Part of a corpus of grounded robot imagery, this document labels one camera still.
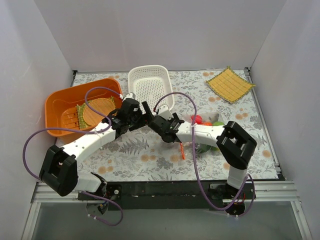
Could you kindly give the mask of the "red fake tomato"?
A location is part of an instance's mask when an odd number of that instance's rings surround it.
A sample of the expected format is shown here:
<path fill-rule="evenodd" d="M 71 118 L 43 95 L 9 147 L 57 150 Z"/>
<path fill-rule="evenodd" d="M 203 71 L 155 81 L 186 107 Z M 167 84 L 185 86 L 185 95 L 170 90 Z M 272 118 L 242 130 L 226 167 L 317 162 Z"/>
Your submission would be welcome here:
<path fill-rule="evenodd" d="M 203 123 L 203 118 L 200 115 L 191 115 L 190 118 L 197 125 L 201 125 Z"/>

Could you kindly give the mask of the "orange fake tangerine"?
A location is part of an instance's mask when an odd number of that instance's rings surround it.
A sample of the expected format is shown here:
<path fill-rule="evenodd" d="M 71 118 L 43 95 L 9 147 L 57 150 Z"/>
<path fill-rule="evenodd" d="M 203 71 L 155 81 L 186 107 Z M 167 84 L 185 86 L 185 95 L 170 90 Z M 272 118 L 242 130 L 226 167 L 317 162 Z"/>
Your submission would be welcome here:
<path fill-rule="evenodd" d="M 204 126 L 212 126 L 212 123 L 209 122 L 209 121 L 205 121 L 205 122 L 202 123 L 202 125 L 204 125 Z"/>

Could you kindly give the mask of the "clear zip top bag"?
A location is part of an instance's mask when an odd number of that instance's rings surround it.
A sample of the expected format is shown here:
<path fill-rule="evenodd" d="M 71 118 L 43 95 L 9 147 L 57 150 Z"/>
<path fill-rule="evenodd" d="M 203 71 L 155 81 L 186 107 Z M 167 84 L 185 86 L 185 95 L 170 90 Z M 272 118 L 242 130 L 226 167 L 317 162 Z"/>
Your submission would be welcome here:
<path fill-rule="evenodd" d="M 193 115 L 190 114 L 185 114 L 182 116 L 182 119 L 185 122 L 191 123 L 193 120 Z M 204 113 L 202 116 L 201 115 L 196 115 L 195 117 L 195 123 L 199 125 L 204 125 L 204 126 L 223 126 L 225 125 L 222 121 L 222 117 L 220 117 L 220 114 L 218 112 L 213 112 L 213 113 Z M 187 143 L 180 143 L 180 152 L 181 152 L 181 159 L 186 160 L 186 153 L 185 153 L 185 147 L 187 146 Z M 196 143 L 195 144 L 195 152 L 197 154 L 204 154 L 208 151 L 220 151 L 217 147 L 215 146 L 210 146 L 206 144 L 200 144 Z"/>

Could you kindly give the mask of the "dark green fake avocado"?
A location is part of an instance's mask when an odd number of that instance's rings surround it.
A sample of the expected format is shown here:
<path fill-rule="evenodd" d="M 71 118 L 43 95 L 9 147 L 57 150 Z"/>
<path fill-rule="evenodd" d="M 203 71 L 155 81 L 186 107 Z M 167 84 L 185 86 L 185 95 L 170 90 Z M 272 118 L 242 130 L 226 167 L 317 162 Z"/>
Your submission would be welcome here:
<path fill-rule="evenodd" d="M 210 146 L 210 145 L 199 143 L 199 144 L 197 144 L 196 152 L 199 154 L 203 154 L 203 153 L 210 151 L 211 148 L 212 148 L 212 146 Z"/>

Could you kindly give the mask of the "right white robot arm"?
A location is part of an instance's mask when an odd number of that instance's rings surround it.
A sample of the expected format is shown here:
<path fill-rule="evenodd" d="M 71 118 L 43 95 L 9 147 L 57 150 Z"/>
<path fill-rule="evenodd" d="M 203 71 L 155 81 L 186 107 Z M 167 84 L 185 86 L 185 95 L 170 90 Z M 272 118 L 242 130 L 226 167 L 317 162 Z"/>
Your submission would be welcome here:
<path fill-rule="evenodd" d="M 218 148 L 229 164 L 228 178 L 225 184 L 227 195 L 237 199 L 245 192 L 248 165 L 257 147 L 257 141 L 237 122 L 226 125 L 208 126 L 192 124 L 173 117 L 165 119 L 156 115 L 148 123 L 166 143 L 192 143 Z"/>

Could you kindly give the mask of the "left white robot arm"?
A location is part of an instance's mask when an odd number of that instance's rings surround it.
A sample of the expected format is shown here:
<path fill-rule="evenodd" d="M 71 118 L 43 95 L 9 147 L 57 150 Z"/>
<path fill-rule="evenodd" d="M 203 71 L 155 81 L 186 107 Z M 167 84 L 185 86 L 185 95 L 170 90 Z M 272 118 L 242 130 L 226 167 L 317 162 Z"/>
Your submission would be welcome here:
<path fill-rule="evenodd" d="M 146 126 L 152 118 L 147 102 L 125 98 L 116 115 L 109 114 L 92 131 L 62 147 L 51 146 L 46 152 L 40 179 L 62 197 L 72 191 L 86 191 L 95 200 L 103 199 L 107 181 L 94 172 L 80 173 L 80 163 L 128 131 Z"/>

